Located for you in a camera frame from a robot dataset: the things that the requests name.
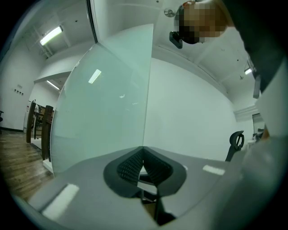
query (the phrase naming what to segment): ceiling light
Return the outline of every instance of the ceiling light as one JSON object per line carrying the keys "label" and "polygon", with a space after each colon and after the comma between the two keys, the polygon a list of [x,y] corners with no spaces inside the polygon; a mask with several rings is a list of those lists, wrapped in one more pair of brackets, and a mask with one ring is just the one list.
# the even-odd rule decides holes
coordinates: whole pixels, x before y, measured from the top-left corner
{"label": "ceiling light", "polygon": [[251,73],[252,72],[252,69],[247,69],[247,70],[245,70],[245,74],[247,75],[247,74],[249,74],[249,73]]}
{"label": "ceiling light", "polygon": [[88,82],[90,84],[93,84],[93,82],[98,78],[98,76],[100,74],[101,74],[101,71],[100,70],[96,70]]}
{"label": "ceiling light", "polygon": [[60,90],[56,85],[52,84],[51,82],[47,81],[50,85],[52,85],[53,87],[55,87],[57,90]]}
{"label": "ceiling light", "polygon": [[49,34],[47,34],[42,40],[40,40],[41,45],[45,45],[47,42],[49,42],[52,38],[57,36],[62,32],[62,27],[57,27],[53,29]]}

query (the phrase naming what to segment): wooden floor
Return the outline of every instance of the wooden floor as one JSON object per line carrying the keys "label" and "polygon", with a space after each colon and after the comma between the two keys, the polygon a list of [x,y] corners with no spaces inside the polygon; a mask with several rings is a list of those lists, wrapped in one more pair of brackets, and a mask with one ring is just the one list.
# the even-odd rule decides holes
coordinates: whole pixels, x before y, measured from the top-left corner
{"label": "wooden floor", "polygon": [[10,191],[24,200],[54,178],[43,166],[41,150],[26,143],[25,133],[2,130],[0,170]]}

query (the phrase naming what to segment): chair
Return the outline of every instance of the chair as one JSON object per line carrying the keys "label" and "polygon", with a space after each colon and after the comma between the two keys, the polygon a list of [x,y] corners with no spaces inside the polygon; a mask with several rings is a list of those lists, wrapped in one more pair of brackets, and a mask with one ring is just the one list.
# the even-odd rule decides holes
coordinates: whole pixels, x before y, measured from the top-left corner
{"label": "chair", "polygon": [[3,118],[1,117],[1,114],[2,114],[2,113],[4,113],[4,112],[3,112],[3,111],[0,111],[0,122],[3,121]]}
{"label": "chair", "polygon": [[240,151],[243,147],[243,144],[244,144],[244,135],[242,134],[244,131],[237,131],[237,132],[234,132],[231,136],[230,136],[230,148],[229,148],[229,151],[228,151],[228,155],[226,157],[226,160],[225,161],[231,161],[233,155],[235,152],[237,151]]}

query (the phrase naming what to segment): frosted glass partition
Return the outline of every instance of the frosted glass partition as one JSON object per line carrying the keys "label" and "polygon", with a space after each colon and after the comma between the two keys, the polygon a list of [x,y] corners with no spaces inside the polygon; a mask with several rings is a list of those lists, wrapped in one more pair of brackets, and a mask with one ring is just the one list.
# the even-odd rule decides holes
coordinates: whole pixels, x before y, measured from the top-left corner
{"label": "frosted glass partition", "polygon": [[153,25],[95,44],[71,72],[51,130],[54,173],[96,156],[141,146]]}

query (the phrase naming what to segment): office chair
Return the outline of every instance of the office chair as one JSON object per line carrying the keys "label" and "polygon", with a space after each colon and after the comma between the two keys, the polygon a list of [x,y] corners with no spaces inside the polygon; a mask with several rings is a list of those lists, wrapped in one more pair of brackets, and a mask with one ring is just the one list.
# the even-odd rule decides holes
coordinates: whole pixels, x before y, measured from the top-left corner
{"label": "office chair", "polygon": [[229,148],[229,151],[228,151],[228,155],[226,157],[226,160],[225,161],[231,161],[233,155],[235,152],[237,151],[241,151],[242,147],[243,147],[243,144],[244,144],[244,135],[242,134],[244,131],[237,131],[237,132],[234,132],[231,136],[230,136],[230,148]]}
{"label": "office chair", "polygon": [[3,118],[1,117],[1,114],[2,114],[2,113],[4,113],[4,112],[3,112],[3,111],[0,111],[0,122],[3,121]]}

